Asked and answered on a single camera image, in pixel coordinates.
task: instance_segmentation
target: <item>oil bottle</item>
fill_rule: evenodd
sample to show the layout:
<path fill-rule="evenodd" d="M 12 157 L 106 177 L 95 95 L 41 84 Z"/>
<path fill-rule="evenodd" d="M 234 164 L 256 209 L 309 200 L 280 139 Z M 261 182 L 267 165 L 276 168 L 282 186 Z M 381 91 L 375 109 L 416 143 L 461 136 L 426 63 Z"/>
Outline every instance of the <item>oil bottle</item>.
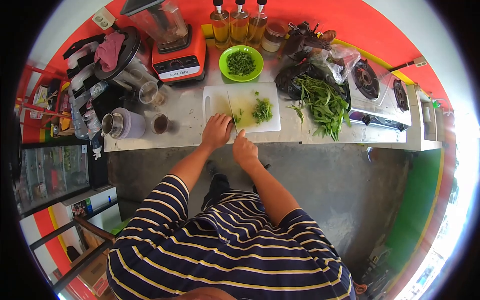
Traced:
<path fill-rule="evenodd" d="M 248 11 L 243 8 L 245 0 L 235 0 L 237 8 L 230 12 L 230 43 L 233 46 L 245 45 L 248 30 Z"/>
<path fill-rule="evenodd" d="M 225 50 L 229 46 L 229 14 L 222 9 L 223 0 L 213 0 L 213 5 L 215 5 L 215 10 L 210 14 L 210 21 L 212 22 L 215 46 L 220 50 Z"/>
<path fill-rule="evenodd" d="M 247 45 L 253 48 L 258 48 L 262 43 L 262 36 L 267 25 L 267 15 L 264 10 L 267 0 L 257 0 L 257 4 L 258 13 L 253 12 L 248 22 Z"/>

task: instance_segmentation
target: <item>gas stove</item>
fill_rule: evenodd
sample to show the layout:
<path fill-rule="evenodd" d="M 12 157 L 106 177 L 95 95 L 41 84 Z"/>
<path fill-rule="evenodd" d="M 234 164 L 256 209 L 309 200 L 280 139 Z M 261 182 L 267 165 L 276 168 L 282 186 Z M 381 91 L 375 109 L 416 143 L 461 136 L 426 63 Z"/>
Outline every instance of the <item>gas stove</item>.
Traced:
<path fill-rule="evenodd" d="M 407 87 L 387 69 L 362 58 L 347 79 L 351 122 L 400 131 L 412 125 Z"/>

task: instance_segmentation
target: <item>power socket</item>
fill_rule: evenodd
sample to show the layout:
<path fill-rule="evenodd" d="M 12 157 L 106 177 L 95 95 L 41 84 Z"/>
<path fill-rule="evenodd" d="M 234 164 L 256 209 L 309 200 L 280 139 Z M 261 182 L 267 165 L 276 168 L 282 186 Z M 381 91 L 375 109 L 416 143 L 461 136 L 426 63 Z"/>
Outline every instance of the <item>power socket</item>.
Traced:
<path fill-rule="evenodd" d="M 115 20 L 115 17 L 105 7 L 99 9 L 92 18 L 92 21 L 103 30 L 112 27 Z"/>
<path fill-rule="evenodd" d="M 417 67 L 423 67 L 428 64 L 427 60 L 423 56 L 420 56 L 419 58 L 414 59 L 413 63 L 415 63 Z"/>

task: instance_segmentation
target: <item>knife blade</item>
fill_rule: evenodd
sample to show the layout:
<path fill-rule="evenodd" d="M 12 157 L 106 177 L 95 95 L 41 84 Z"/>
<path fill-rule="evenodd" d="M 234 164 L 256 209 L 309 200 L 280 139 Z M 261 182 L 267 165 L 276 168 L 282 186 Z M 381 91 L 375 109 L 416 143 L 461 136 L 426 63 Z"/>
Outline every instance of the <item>knife blade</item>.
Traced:
<path fill-rule="evenodd" d="M 239 131 L 237 129 L 237 123 L 235 122 L 235 117 L 233 114 L 232 104 L 230 103 L 230 96 L 228 95 L 228 91 L 227 91 L 227 99 L 228 99 L 228 105 L 230 106 L 230 112 L 232 113 L 232 120 L 233 120 L 233 125 L 235 126 L 235 132 L 238 134 Z"/>

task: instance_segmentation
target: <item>concrete floor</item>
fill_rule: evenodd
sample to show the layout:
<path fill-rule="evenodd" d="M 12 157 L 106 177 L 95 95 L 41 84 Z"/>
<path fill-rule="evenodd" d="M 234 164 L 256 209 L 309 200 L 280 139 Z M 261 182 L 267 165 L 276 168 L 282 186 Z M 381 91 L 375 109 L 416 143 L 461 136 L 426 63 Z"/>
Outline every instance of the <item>concrete floor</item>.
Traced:
<path fill-rule="evenodd" d="M 122 218 L 133 212 L 162 177 L 195 147 L 108 153 L 108 174 L 122 201 Z M 352 273 L 361 268 L 375 245 L 383 243 L 400 206 L 408 173 L 401 150 L 357 144 L 258 144 L 259 159 L 315 219 Z M 232 146 L 210 157 L 226 174 L 230 186 L 251 191 L 248 175 L 233 161 Z M 200 212 L 210 177 L 203 170 L 190 193 L 189 217 Z"/>

